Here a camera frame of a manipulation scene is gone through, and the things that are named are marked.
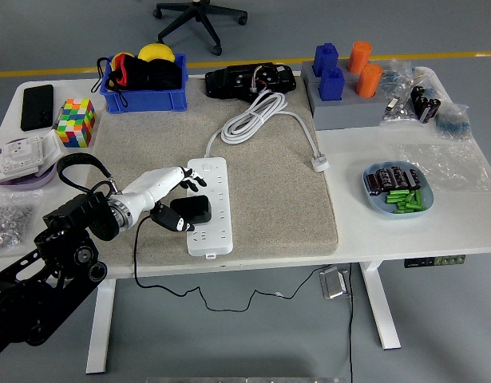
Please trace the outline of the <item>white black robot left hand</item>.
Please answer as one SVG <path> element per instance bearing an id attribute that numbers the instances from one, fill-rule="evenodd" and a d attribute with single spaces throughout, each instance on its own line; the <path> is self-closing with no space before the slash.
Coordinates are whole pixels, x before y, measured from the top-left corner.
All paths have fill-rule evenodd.
<path id="1" fill-rule="evenodd" d="M 123 223 L 121 228 L 128 230 L 139 220 L 142 212 L 151 211 L 155 204 L 178 185 L 193 192 L 196 186 L 206 187 L 205 180 L 192 168 L 171 167 L 147 171 L 124 188 L 120 194 L 109 198 L 109 205 L 119 212 Z"/>

